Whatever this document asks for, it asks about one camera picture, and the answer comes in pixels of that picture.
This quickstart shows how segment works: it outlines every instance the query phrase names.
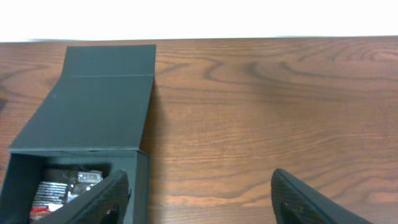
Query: white background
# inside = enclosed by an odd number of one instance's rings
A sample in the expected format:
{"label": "white background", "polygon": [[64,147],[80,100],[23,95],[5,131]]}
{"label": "white background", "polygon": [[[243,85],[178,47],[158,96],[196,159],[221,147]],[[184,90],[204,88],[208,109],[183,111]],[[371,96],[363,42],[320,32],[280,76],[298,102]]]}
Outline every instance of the white background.
{"label": "white background", "polygon": [[397,35],[394,1],[2,0],[0,41]]}

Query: box lid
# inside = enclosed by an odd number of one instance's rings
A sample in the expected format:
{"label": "box lid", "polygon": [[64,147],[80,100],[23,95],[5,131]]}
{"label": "box lid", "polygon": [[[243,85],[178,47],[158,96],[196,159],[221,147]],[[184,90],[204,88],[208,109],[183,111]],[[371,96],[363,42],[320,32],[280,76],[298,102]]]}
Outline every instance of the box lid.
{"label": "box lid", "polygon": [[10,152],[139,150],[154,72],[154,45],[68,47]]}

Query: white wall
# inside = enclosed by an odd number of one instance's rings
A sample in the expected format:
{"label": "white wall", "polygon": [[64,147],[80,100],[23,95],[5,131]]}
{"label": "white wall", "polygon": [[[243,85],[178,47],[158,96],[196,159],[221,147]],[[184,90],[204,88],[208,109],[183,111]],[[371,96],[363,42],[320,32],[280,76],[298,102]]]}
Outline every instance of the white wall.
{"label": "white wall", "polygon": [[397,35],[397,20],[384,0],[2,0],[0,41]]}

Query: table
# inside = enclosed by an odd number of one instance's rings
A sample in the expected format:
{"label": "table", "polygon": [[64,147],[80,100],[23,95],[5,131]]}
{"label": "table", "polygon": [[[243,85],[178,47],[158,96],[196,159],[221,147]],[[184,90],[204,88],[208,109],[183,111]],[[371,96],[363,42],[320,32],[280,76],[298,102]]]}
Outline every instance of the table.
{"label": "table", "polygon": [[275,168],[371,222],[398,220],[398,37],[0,44],[1,180],[66,46],[127,44],[157,44],[152,223],[275,223]]}

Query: box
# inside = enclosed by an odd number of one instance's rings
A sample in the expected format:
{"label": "box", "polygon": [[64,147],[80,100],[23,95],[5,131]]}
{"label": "box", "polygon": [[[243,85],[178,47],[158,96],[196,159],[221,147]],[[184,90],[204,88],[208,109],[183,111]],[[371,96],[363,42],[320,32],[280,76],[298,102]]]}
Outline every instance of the box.
{"label": "box", "polygon": [[147,222],[149,157],[140,150],[155,46],[68,47],[62,75],[9,147],[0,223],[27,223],[44,168],[124,169],[124,223]]}

